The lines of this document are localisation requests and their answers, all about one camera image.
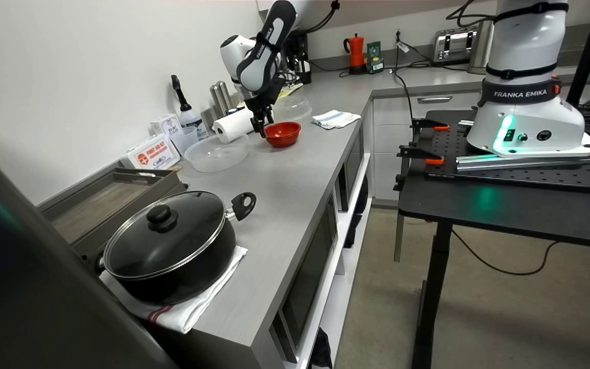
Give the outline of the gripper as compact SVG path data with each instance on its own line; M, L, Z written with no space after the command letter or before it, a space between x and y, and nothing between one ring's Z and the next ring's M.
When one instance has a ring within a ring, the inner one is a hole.
M253 117L250 119L253 130L262 138L265 138L264 125L269 126L275 123L271 107L276 103L285 82L282 77L273 77L260 91L248 92L248 96L244 98L246 107L253 112Z

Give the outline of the red bowl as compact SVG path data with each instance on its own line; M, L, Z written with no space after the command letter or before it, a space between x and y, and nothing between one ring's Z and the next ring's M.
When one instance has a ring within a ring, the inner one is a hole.
M265 140L276 149L283 149L294 145L301 131L301 124L294 121L284 121L267 126L264 129Z

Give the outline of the clear plastic bowl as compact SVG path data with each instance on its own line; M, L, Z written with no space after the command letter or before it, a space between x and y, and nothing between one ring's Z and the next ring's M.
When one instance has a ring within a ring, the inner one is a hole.
M185 150L183 158L195 170L203 173L227 170L248 156L248 141L247 135L241 135L228 143L224 143L220 136L210 136Z

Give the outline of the clear plastic lid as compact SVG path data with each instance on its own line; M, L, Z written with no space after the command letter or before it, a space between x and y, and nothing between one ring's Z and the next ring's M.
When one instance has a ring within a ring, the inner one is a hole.
M272 105L272 116L276 123L285 121L297 122L299 124L309 123L313 111L310 102L304 96L286 96L279 98Z

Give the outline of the pair of steel shakers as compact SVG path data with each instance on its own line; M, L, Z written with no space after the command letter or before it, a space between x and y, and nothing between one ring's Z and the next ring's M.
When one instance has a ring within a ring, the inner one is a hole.
M223 118L229 114L236 105L231 100L229 91L224 81L218 81L210 86L210 94L213 99L215 115L217 118Z

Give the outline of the black coffee machine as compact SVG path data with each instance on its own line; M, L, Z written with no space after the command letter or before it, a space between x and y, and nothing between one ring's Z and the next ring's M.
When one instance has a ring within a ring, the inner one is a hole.
M295 31L288 35L283 45L283 51L288 68L295 73L302 84L310 84L312 78L307 34Z

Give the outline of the clear plastic cup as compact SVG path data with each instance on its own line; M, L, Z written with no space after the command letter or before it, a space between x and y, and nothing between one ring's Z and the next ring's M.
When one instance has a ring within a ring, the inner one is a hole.
M180 156L183 156L185 152L199 141L197 128L185 127L180 128L174 133L170 134L170 140L176 148Z

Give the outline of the built-in oven door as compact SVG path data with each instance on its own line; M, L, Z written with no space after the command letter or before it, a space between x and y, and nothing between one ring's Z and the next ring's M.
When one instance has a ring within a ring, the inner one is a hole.
M272 321L272 338L276 342L277 351L287 362L298 361L297 353L304 339L305 325L337 239L336 222L334 196L330 195L285 298Z
M352 143L351 150L335 180L335 195L338 203L338 210L340 212L349 211L351 192L353 191L354 183L359 175L363 157L364 131L363 128L360 128Z

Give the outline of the drawer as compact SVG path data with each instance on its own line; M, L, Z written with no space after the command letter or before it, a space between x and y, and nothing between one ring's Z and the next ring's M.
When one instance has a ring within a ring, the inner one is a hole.
M428 96L449 96L453 98L450 102L444 104L426 104L417 103L417 98ZM441 94L422 94L407 98L391 97L378 98L374 100L374 123L378 126L387 125L409 125L411 117L424 118L430 110L470 110L477 105L480 93L441 93Z

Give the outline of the glass pot lid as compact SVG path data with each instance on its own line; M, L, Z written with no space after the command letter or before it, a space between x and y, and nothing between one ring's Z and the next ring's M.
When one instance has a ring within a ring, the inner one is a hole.
M222 200L210 192L180 192L160 199L113 234L103 257L106 269L127 280L166 273L221 229L225 211Z

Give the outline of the black cooking pot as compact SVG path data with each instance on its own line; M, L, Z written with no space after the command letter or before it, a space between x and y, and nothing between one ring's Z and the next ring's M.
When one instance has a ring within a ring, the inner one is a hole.
M237 245L236 232L231 222L234 219L243 220L248 217L255 205L256 195L252 192L241 192L235 196L231 200L230 208L224 203L226 211L221 229L187 260L180 262L166 273L133 280L113 276L106 269L103 261L109 241L101 255L101 264L132 297L143 303L154 305L182 303L206 290L223 275L231 263Z

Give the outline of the grey tray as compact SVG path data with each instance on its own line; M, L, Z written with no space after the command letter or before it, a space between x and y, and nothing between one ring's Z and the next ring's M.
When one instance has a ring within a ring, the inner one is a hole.
M112 166L37 208L74 252L94 265L108 239L129 217L187 188L175 171Z

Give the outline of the silver toaster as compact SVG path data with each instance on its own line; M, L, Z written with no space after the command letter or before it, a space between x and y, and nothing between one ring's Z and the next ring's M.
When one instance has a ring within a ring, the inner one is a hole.
M434 65L459 65L467 63L476 37L477 26L440 30L433 37Z

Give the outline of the steel canister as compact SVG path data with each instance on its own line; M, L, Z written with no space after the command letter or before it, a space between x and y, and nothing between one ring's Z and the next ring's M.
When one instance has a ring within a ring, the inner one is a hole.
M478 25L477 35L475 36L470 52L469 64L467 67L468 73L481 75L486 73L493 35L494 26L491 20L485 20Z

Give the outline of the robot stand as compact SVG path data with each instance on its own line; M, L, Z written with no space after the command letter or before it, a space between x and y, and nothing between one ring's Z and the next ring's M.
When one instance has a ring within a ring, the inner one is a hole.
M427 114L450 126L470 111L436 110ZM415 132L409 145L420 149L433 143L433 129ZM452 145L432 152L449 162ZM552 245L572 243L590 247L590 192L560 188L518 187L497 182L463 181L428 177L424 160L401 157L401 173L394 189L399 193L397 231L393 259L400 260L405 217L436 223L428 274L422 283L417 312L411 369L431 369L436 313L450 255L453 226L517 234L549 240Z

